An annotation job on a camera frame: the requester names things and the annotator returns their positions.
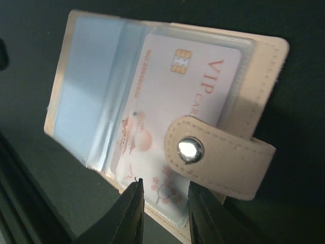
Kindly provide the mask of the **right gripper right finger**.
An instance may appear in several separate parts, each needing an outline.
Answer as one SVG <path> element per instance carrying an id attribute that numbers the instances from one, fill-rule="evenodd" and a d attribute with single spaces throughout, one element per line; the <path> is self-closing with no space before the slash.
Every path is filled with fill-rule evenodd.
<path id="1" fill-rule="evenodd" d="M 256 243 L 207 188 L 190 182 L 188 213 L 191 243 Z"/>

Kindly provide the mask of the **beige leather card holder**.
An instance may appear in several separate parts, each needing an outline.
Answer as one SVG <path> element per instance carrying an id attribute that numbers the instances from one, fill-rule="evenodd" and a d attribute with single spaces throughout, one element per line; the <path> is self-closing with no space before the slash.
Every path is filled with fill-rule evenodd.
<path id="1" fill-rule="evenodd" d="M 241 51 L 240 65 L 218 123 L 211 125 L 191 115 L 176 118 L 165 133 L 164 152 L 175 173 L 189 184 L 194 181 L 210 189 L 220 203 L 226 197 L 252 200 L 275 153 L 274 146 L 255 139 L 253 133 L 289 50 L 282 38 L 72 10 L 45 133 L 120 192 L 139 179 L 123 185 L 112 170 L 112 162 L 149 34 Z M 182 243 L 191 242 L 188 196 L 185 207 L 176 210 L 154 207 L 145 198 L 145 213 Z"/>

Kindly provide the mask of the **white VIP card page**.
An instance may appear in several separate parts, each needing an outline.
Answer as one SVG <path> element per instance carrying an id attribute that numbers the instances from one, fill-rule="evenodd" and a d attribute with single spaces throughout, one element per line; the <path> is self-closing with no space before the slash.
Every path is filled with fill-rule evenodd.
<path id="1" fill-rule="evenodd" d="M 165 133 L 184 115 L 216 125 L 241 58 L 233 47 L 146 36 L 112 162 L 120 183 L 142 178 L 145 198 L 154 207 L 185 207 L 189 181 L 168 166 Z"/>

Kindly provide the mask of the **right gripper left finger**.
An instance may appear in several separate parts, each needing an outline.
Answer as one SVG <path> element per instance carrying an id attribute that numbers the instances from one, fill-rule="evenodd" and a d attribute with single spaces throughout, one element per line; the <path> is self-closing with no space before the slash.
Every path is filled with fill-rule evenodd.
<path id="1" fill-rule="evenodd" d="M 144 206 L 143 180 L 135 179 L 109 211 L 73 243 L 142 243 Z"/>

